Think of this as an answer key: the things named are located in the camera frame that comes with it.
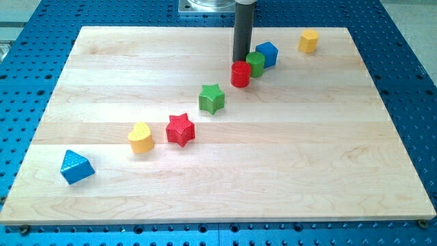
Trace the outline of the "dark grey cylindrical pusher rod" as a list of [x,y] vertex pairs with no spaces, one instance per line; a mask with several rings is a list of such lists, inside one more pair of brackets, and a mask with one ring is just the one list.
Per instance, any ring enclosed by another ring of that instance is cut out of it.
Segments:
[[250,52],[256,0],[235,0],[232,61],[244,61]]

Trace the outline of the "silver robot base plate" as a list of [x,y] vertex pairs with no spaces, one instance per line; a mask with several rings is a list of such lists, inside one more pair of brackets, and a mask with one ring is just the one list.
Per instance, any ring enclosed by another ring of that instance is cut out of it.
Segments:
[[200,12],[233,12],[234,6],[234,0],[179,0],[178,12],[189,14]]

